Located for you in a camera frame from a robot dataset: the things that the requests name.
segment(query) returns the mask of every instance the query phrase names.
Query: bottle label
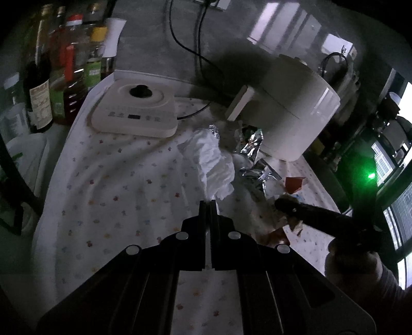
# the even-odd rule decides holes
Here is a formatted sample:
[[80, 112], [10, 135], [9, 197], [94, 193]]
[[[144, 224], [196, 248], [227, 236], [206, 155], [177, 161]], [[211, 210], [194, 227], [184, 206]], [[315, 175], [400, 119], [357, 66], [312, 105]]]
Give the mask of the bottle label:
[[47, 126], [53, 118], [50, 106], [49, 80], [32, 88], [29, 93], [35, 126], [37, 129], [41, 129]]
[[86, 64], [86, 86], [91, 89], [100, 83], [101, 61]]
[[63, 91], [50, 88], [50, 102], [53, 117], [64, 118]]
[[12, 137], [22, 136], [29, 133], [24, 103], [14, 105], [6, 114], [5, 121]]

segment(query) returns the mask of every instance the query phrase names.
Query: wine bottle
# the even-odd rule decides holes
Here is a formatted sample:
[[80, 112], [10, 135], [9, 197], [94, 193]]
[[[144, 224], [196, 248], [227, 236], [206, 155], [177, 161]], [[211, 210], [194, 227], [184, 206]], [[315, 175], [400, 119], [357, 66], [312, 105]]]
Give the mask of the wine bottle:
[[53, 123], [50, 106], [49, 28], [52, 5], [44, 5], [30, 30], [23, 69], [23, 88], [27, 99], [30, 122], [35, 132], [44, 132]]

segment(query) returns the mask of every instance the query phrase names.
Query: screw head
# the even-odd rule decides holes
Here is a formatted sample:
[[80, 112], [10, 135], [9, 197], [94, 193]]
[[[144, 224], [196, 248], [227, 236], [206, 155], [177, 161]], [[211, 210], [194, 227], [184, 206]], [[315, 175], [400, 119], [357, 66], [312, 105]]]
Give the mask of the screw head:
[[129, 245], [126, 248], [126, 254], [133, 256], [140, 252], [140, 248], [137, 245]]
[[290, 247], [286, 244], [279, 244], [276, 249], [281, 253], [281, 254], [288, 254], [290, 252]]
[[238, 231], [231, 231], [227, 235], [231, 240], [239, 240], [241, 237], [241, 234]]
[[176, 234], [176, 238], [180, 241], [187, 240], [189, 238], [189, 234], [185, 231], [180, 231]]

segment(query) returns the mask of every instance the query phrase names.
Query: green label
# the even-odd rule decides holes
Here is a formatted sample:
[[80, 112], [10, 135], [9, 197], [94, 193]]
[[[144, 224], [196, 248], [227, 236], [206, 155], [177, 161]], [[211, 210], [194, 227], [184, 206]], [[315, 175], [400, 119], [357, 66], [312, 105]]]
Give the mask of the green label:
[[54, 117], [64, 118], [63, 91], [50, 89], [51, 109]]
[[100, 83], [101, 61], [86, 64], [86, 86], [92, 88]]

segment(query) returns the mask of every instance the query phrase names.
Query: air fryer handle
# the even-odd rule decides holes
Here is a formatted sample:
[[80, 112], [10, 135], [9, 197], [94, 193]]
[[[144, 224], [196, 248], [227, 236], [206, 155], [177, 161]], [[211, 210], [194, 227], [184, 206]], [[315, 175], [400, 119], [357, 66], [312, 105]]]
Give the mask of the air fryer handle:
[[239, 93], [235, 96], [232, 103], [225, 113], [228, 121], [235, 121], [246, 104], [252, 100], [255, 95], [255, 89], [249, 85], [243, 85]]

